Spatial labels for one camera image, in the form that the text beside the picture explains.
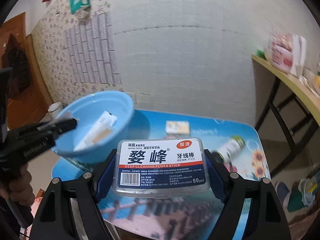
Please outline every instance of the black tool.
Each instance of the black tool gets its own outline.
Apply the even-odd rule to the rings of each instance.
[[[8,83],[10,71],[10,68],[0,71],[2,81]],[[77,121],[72,118],[59,122],[35,123],[7,131],[7,84],[4,84],[6,89],[0,91],[1,121],[5,129],[2,129],[0,141],[0,179],[1,184],[9,192],[8,183],[21,176],[20,167],[55,146],[55,139],[62,133],[74,129]],[[22,228],[32,224],[33,216],[30,207],[10,199],[7,200],[7,204]]]
[[[245,198],[251,198],[251,206],[243,239],[291,239],[284,211],[270,180],[243,179],[236,172],[229,173],[223,164],[215,161],[208,150],[205,153],[211,189],[215,197],[225,203],[208,239],[233,238]],[[89,240],[113,239],[97,203],[106,197],[112,185],[115,157],[116,149],[92,173],[86,172],[78,179],[62,182],[59,178],[54,178],[40,203],[30,240],[79,239],[70,198],[78,201]]]

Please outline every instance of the tissue box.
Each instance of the tissue box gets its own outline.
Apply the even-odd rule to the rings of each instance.
[[[190,124],[186,121],[167,121],[165,124],[167,134],[190,134]]]

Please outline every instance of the table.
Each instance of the table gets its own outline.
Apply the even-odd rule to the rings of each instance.
[[[231,136],[239,135],[245,141],[245,147],[226,167],[229,171],[238,172],[245,179],[260,180],[262,177],[270,178],[268,164],[262,149],[260,139],[255,129],[247,124],[225,121],[219,119],[202,118],[195,116],[169,114],[162,112],[135,110],[129,125],[128,139],[161,139],[165,133],[166,121],[188,121],[191,136],[199,137],[205,149],[213,151],[226,143]],[[69,161],[60,158],[52,170],[52,177],[60,177],[63,181],[78,178],[83,174]],[[200,195],[154,200],[154,209],[148,208],[150,199],[135,199],[120,197],[112,190],[103,199],[98,207],[103,218],[137,235],[163,239],[181,239],[187,234],[196,234],[197,239],[205,240],[212,231],[223,204],[216,199],[211,190]],[[186,217],[186,205],[190,208],[188,214],[195,210],[205,210],[205,220],[201,223],[185,225],[182,233],[177,230],[169,231],[170,222],[174,219],[180,226]],[[248,218],[250,200],[244,203],[241,218],[234,239],[241,239]]]
[[[291,163],[294,158],[304,149],[307,143],[310,141],[316,130],[320,125],[320,99],[317,98],[308,88],[306,88],[296,77],[291,74],[285,74],[280,70],[273,67],[266,60],[252,55],[252,60],[256,61],[271,73],[275,77],[273,87],[271,89],[268,101],[264,107],[262,114],[260,115],[255,129],[259,131],[265,117],[267,116],[269,110],[273,112],[276,117],[284,136],[289,144],[290,153],[289,155],[271,172],[271,177],[274,177],[282,169],[284,169],[289,163]],[[279,89],[280,82],[286,84],[291,90],[292,94],[288,96],[284,101],[282,101],[278,106],[275,106],[273,101]],[[298,106],[302,109],[305,114],[305,117],[300,120],[296,125],[291,128],[288,128],[285,124],[280,111],[291,101],[295,101]],[[293,140],[293,135],[297,133],[302,127],[309,124],[309,128],[306,133],[303,135],[302,139],[299,142]]]

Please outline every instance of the bottle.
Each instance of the bottle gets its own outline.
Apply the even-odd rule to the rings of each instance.
[[[213,157],[219,163],[228,163],[233,157],[237,156],[244,148],[245,142],[239,135],[234,135],[222,145],[218,150],[212,152]]]

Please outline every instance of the wooden shelf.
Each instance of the wooden shelf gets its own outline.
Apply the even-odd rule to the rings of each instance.
[[[320,126],[320,99],[317,98],[308,88],[306,88],[295,76],[290,73],[285,74],[273,67],[266,60],[252,55],[252,60],[264,66],[267,70],[277,76],[284,84],[286,84],[293,93],[301,100],[301,102],[310,111],[313,118]]]

